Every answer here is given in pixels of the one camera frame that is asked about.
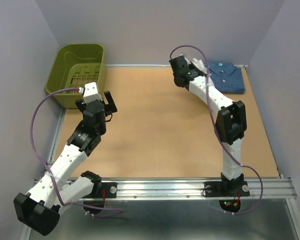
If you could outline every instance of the blue shirt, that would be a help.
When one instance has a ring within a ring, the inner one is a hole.
[[[246,91],[241,68],[232,63],[209,60],[209,72],[216,89],[222,93],[244,94]]]

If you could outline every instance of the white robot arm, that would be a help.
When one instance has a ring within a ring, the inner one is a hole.
[[[201,60],[190,62],[183,55],[170,60],[173,70],[174,83],[186,88],[207,103],[207,68]],[[225,148],[241,163],[241,143],[244,131],[247,129],[246,110],[243,102],[234,102],[219,92],[211,78],[208,81],[209,106],[216,118],[218,135]],[[211,197],[233,196],[242,185],[245,185],[241,165],[238,165],[229,154],[223,151],[222,184],[211,188]]]
[[[60,215],[70,206],[61,204],[57,193],[64,203],[74,203],[86,195],[96,194],[101,188],[101,177],[86,171],[73,184],[61,190],[74,170],[100,143],[101,135],[106,133],[106,117],[117,112],[110,92],[104,93],[108,101],[105,104],[95,82],[79,88],[79,92],[83,94],[83,100],[78,99],[75,104],[82,112],[83,120],[50,171],[26,194],[19,193],[13,201],[19,221],[44,236],[55,228]]]

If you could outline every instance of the green plastic basket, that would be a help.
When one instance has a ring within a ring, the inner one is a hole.
[[[87,83],[96,82],[103,93],[106,75],[103,46],[96,43],[69,44],[58,51],[45,90],[50,94],[60,89],[83,87]],[[75,101],[82,98],[82,95],[68,91],[57,93],[54,97],[63,107],[76,109]]]

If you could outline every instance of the white wall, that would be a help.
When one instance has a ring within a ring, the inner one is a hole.
[[[0,0],[0,240],[19,239],[13,200],[43,172],[30,144],[30,121],[59,45],[34,0]],[[35,123],[47,157],[60,107],[42,106]]]
[[[300,203],[300,0],[286,0],[248,67],[278,169]]]
[[[170,51],[182,44],[247,64],[284,0],[36,2],[60,45],[101,43],[108,64],[169,64]]]

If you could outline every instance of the cardboard surface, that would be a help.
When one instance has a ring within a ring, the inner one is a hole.
[[[245,104],[247,130],[241,160],[262,177],[278,177],[277,167],[258,107],[242,69],[245,94],[227,94]],[[109,68],[110,90],[118,112],[90,157],[73,173],[92,171],[102,177],[220,177],[222,148],[208,108],[197,96],[174,84],[170,68]],[[67,110],[56,156],[59,156],[82,114]],[[245,169],[246,177],[255,174]]]

